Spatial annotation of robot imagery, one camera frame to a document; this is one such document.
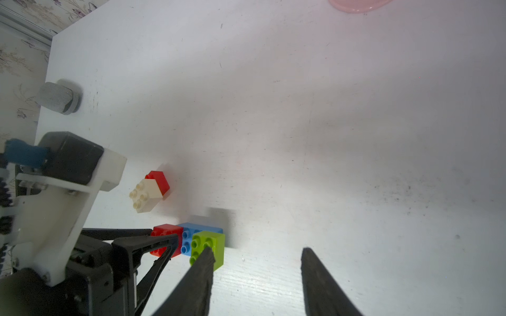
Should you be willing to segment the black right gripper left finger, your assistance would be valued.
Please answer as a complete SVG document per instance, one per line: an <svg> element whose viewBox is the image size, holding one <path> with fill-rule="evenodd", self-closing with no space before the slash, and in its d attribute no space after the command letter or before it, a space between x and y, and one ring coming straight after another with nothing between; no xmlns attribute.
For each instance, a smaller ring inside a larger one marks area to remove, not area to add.
<svg viewBox="0 0 506 316"><path fill-rule="evenodd" d="M154 315L208 315L214 263L212 250L206 248Z"/></svg>

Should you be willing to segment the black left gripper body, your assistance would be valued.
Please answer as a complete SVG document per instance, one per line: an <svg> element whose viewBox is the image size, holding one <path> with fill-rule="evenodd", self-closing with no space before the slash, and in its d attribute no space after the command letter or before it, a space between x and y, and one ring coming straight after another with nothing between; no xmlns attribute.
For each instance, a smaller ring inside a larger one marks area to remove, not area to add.
<svg viewBox="0 0 506 316"><path fill-rule="evenodd" d="M131 237L112 243L79 237L63 270L52 285L47 273L15 267L1 279L2 315L135 315Z"/></svg>

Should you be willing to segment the white lego brick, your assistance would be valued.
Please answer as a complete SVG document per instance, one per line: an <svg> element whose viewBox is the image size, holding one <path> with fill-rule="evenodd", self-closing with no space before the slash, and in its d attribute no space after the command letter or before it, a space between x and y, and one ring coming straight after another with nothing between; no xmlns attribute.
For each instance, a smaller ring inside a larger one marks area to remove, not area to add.
<svg viewBox="0 0 506 316"><path fill-rule="evenodd" d="M163 200L163 194L154 179L142 179L129 194L133 209L137 213L147 213Z"/></svg>

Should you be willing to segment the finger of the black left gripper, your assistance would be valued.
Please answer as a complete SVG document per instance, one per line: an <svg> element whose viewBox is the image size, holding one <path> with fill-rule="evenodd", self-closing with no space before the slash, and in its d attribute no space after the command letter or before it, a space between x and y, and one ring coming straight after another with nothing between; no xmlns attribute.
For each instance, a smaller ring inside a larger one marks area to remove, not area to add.
<svg viewBox="0 0 506 316"><path fill-rule="evenodd" d="M117 315L142 315L154 287L179 245L177 234L118 238L112 242L115 288L121 311ZM144 255L164 249L141 280L138 268Z"/></svg>
<svg viewBox="0 0 506 316"><path fill-rule="evenodd" d="M118 238L150 236L152 229L82 229L81 234L101 241Z"/></svg>

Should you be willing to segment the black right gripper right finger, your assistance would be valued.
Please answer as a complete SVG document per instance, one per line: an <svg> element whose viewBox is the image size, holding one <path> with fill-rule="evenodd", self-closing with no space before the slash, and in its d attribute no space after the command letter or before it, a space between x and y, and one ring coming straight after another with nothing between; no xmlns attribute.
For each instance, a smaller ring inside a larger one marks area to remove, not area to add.
<svg viewBox="0 0 506 316"><path fill-rule="evenodd" d="M311 248L301 257L306 315L362 316Z"/></svg>

